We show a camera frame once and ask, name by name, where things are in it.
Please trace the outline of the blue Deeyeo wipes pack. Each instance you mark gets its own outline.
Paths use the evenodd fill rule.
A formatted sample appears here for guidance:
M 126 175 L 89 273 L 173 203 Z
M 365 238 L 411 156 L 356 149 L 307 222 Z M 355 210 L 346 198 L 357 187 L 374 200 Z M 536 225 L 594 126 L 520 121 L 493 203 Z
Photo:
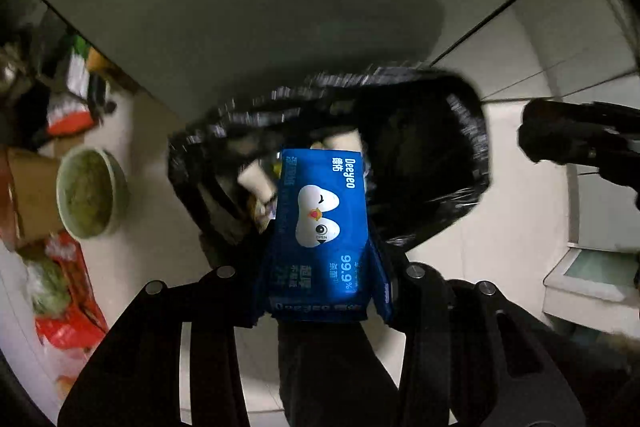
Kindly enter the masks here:
M 275 317 L 360 322 L 374 295 L 362 155 L 282 150 L 270 251 Z

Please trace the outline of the green bowl of vegetable scraps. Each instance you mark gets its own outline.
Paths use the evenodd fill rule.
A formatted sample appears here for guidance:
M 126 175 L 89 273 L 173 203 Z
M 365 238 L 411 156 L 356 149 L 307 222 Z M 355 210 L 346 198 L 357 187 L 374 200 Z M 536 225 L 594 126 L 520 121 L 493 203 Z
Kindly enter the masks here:
M 56 205 L 76 241 L 113 234 L 126 215 L 129 191 L 116 158 L 102 147 L 72 148 L 56 176 Z

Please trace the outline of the black trash bag bin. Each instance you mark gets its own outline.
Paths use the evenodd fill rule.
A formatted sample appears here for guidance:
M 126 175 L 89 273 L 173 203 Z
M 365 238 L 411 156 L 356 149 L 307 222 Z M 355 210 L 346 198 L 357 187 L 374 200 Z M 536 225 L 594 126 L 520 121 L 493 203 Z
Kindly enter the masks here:
M 273 199 L 286 148 L 361 154 L 369 230 L 386 259 L 454 225 L 490 184 L 483 106 L 465 79 L 412 67 L 315 75 L 214 108 L 170 138 L 168 180 L 207 257 L 258 234 L 248 204 Z

